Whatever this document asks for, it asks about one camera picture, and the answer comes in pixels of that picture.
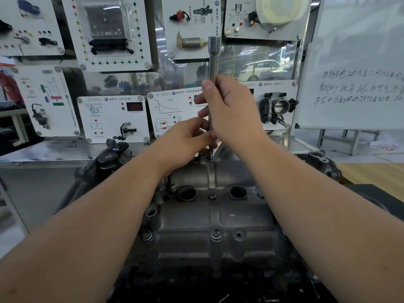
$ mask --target person's right hand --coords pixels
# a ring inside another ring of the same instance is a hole
[[[266,137],[254,96],[249,88],[229,76],[218,76],[215,84],[202,82],[203,93],[196,96],[195,104],[208,103],[198,112],[199,117],[212,115],[213,131],[218,139],[240,156],[253,141]]]

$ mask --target white car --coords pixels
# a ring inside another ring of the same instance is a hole
[[[258,81],[261,74],[279,67],[279,63],[273,59],[259,60],[245,64],[237,79],[243,81]]]

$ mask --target fingernail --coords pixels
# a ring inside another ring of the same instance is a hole
[[[202,91],[207,91],[212,86],[215,86],[215,84],[211,80],[204,80],[202,82]]]

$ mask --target person's left hand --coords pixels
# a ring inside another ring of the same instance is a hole
[[[213,143],[217,147],[216,136],[208,130],[208,121],[195,117],[180,121],[159,137],[147,150],[159,162],[162,172],[167,175],[193,160],[197,152],[207,153],[206,146]]]

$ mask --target wooden floor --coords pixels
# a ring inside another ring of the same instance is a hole
[[[373,184],[404,202],[404,163],[336,163],[352,184]]]

